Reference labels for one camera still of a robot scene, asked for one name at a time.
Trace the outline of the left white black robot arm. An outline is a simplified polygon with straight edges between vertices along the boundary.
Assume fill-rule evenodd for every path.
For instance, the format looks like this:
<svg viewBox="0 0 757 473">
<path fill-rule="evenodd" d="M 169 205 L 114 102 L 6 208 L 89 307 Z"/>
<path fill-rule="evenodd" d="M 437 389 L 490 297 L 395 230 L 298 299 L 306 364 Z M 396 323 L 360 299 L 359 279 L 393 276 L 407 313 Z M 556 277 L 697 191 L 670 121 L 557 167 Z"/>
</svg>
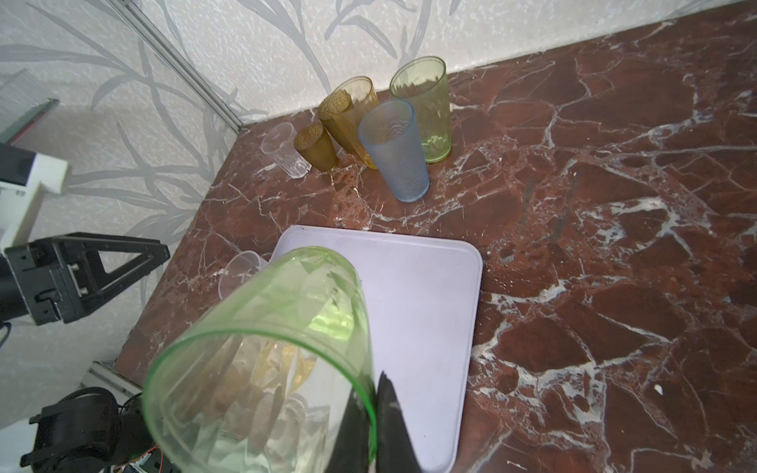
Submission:
<svg viewBox="0 0 757 473">
<path fill-rule="evenodd" d="M 1 321 L 73 323 L 95 313 L 171 257 L 159 240 L 73 233 L 1 254 Z"/>
</svg>

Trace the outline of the yellow short glass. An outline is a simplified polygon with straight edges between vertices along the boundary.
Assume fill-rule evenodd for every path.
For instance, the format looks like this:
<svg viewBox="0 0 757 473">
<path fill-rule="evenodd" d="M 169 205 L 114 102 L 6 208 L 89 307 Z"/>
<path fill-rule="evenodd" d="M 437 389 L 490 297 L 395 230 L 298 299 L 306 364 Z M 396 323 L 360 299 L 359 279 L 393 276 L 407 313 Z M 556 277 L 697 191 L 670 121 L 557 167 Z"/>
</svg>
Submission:
<svg viewBox="0 0 757 473">
<path fill-rule="evenodd" d="M 276 417 L 287 397 L 310 377 L 317 356 L 281 340 L 264 339 L 252 370 L 252 384 L 272 394 L 271 414 Z"/>
</svg>

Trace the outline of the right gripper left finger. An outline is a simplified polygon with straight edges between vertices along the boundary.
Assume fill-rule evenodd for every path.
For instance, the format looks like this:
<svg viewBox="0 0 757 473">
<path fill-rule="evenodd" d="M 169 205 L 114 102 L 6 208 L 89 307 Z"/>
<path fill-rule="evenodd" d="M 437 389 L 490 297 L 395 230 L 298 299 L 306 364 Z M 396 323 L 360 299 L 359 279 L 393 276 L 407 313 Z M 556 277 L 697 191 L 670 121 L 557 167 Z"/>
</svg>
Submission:
<svg viewBox="0 0 757 473">
<path fill-rule="evenodd" d="M 352 389 L 325 473 L 367 473 L 370 419 L 360 395 Z"/>
</svg>

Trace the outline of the amber dotted glass front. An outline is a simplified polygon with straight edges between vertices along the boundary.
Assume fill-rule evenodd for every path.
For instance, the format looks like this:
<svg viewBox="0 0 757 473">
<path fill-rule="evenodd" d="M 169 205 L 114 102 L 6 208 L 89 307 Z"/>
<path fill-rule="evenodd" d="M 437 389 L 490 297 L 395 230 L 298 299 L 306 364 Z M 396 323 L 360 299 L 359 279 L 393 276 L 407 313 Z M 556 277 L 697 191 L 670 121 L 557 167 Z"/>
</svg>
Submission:
<svg viewBox="0 0 757 473">
<path fill-rule="evenodd" d="M 332 141 L 320 122 L 301 128 L 294 138 L 296 151 L 314 168 L 325 173 L 338 164 Z"/>
</svg>

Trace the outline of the clear glass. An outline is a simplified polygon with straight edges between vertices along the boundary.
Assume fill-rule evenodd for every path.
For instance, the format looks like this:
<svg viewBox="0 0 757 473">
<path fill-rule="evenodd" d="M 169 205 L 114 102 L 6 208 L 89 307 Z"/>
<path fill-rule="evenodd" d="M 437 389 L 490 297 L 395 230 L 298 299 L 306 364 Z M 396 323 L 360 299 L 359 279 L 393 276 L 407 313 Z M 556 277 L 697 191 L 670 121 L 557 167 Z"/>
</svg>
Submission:
<svg viewBox="0 0 757 473">
<path fill-rule="evenodd" d="M 220 275 L 218 295 L 229 297 L 238 287 L 268 266 L 268 261 L 252 250 L 242 251 L 231 259 Z"/>
<path fill-rule="evenodd" d="M 264 155 L 283 169 L 292 179 L 301 179 L 311 170 L 311 164 L 294 148 L 297 132 L 289 122 L 282 122 L 269 129 L 263 137 L 261 149 Z"/>
</svg>

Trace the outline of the lilac plastic tray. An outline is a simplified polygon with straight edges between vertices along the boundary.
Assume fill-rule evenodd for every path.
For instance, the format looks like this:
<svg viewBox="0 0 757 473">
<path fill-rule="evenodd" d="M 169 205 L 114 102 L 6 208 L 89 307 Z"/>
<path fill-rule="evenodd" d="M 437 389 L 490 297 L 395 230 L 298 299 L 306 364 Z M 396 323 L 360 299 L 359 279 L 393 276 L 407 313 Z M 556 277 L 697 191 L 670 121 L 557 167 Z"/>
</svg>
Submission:
<svg viewBox="0 0 757 473">
<path fill-rule="evenodd" d="M 293 226 L 272 257 L 322 246 L 344 256 L 364 289 L 375 374 L 393 382 L 418 462 L 457 458 L 483 259 L 464 240 Z"/>
</svg>

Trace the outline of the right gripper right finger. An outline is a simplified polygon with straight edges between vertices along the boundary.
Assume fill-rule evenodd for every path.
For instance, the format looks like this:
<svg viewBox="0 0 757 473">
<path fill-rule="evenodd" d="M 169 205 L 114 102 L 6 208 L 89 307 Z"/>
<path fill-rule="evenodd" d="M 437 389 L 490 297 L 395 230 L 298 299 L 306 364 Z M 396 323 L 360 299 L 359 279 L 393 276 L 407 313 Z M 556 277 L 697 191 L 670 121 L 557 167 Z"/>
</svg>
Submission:
<svg viewBox="0 0 757 473">
<path fill-rule="evenodd" d="M 380 374 L 377 394 L 378 473 L 421 473 L 393 383 Z"/>
</svg>

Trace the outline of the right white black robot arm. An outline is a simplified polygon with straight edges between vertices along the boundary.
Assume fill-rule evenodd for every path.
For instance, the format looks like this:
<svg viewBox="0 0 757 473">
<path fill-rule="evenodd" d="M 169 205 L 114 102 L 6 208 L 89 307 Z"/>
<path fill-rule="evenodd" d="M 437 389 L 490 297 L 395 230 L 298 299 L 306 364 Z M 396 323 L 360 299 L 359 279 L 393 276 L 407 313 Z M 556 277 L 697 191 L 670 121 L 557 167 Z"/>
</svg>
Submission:
<svg viewBox="0 0 757 473">
<path fill-rule="evenodd" d="M 159 451 L 161 472 L 185 472 L 148 433 L 140 396 L 122 409 L 114 394 L 102 387 L 81 388 L 31 417 L 37 427 L 34 448 L 21 456 L 21 467 L 33 472 L 112 472 L 114 467 Z M 376 471 L 422 470 L 396 391 L 383 372 L 378 381 Z"/>
</svg>

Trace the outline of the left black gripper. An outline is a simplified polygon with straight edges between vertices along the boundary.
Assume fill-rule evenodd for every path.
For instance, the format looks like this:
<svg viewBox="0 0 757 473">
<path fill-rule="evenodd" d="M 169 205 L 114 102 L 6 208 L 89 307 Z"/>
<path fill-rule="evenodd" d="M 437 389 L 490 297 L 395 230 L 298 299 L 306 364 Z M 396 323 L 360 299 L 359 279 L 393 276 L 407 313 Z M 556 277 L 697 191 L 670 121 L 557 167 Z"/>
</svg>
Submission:
<svg viewBox="0 0 757 473">
<path fill-rule="evenodd" d="M 110 271 L 100 254 L 133 255 Z M 2 252 L 2 320 L 29 315 L 36 325 L 95 313 L 171 257 L 159 240 L 74 233 Z"/>
</svg>

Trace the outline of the green short glass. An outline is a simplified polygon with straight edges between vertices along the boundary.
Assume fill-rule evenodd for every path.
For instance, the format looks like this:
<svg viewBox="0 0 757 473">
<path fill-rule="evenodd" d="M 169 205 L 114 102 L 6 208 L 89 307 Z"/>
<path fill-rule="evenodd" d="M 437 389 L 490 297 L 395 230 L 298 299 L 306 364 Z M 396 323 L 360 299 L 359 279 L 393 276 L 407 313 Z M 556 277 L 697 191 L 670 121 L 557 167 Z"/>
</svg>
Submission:
<svg viewBox="0 0 757 473">
<path fill-rule="evenodd" d="M 292 250 L 153 362 L 146 425 L 183 472 L 366 472 L 378 450 L 362 282 L 340 253 Z"/>
</svg>

